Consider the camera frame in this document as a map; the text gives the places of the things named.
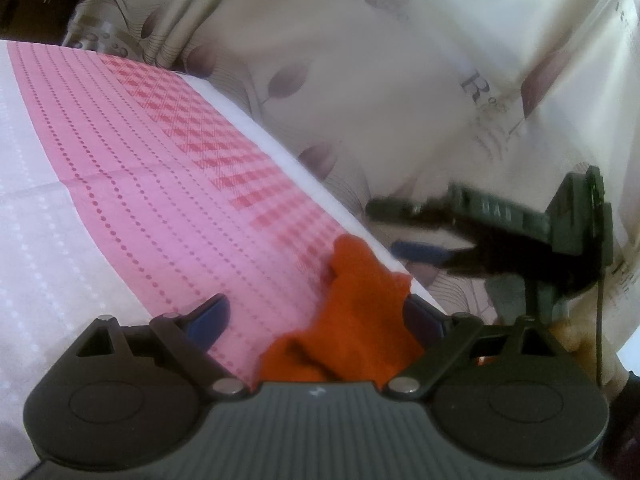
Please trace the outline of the person's hand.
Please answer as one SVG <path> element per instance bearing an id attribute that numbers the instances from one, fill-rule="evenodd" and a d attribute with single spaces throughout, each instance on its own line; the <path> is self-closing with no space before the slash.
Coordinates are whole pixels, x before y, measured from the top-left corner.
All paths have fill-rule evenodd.
<path id="1" fill-rule="evenodd" d="M 620 395 L 627 385 L 629 372 L 612 344 L 605 336 L 598 336 L 596 322 L 591 318 L 566 318 L 551 324 L 549 332 L 599 386 L 608 402 Z"/>

